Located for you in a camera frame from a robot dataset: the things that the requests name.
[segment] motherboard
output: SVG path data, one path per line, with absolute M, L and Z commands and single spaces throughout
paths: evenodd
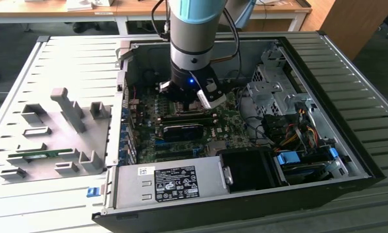
M 145 89 L 129 100 L 129 109 L 138 164 L 215 156 L 219 150 L 252 144 L 232 92 L 215 109 L 194 101 L 184 111 L 181 103 Z

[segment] green circuit board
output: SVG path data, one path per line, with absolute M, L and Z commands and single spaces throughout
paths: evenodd
M 236 109 L 236 95 L 227 94 L 227 101 L 213 110 L 197 108 L 193 114 L 215 116 L 211 126 L 204 126 L 203 138 L 193 141 L 165 143 L 161 138 L 164 126 L 158 123 L 160 117 L 178 116 L 177 104 L 152 90 L 137 100 L 133 109 L 133 134 L 137 146 L 137 163 L 153 163 L 176 159 L 213 156 L 216 149 L 240 148 L 251 146 L 249 137 L 243 126 L 243 120 Z

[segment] barcode sticker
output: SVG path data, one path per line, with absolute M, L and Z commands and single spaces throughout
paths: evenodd
M 142 166 L 137 168 L 137 175 L 145 176 L 145 175 L 153 175 L 154 167 L 153 166 Z
M 113 12 L 94 12 L 96 15 L 113 15 Z

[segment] blue latch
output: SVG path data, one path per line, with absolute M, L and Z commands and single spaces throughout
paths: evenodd
M 101 188 L 88 188 L 86 198 L 98 197 L 101 195 Z
M 329 152 L 331 152 L 333 158 L 336 158 L 339 154 L 337 154 L 337 151 L 333 147 L 329 149 Z
M 279 160 L 280 165 L 300 162 L 300 158 L 295 151 L 280 153 L 280 155 L 277 155 L 277 160 Z

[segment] power supply label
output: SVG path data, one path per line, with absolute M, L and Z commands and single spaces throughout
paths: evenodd
M 154 199 L 157 202 L 200 197 L 194 166 L 154 170 Z

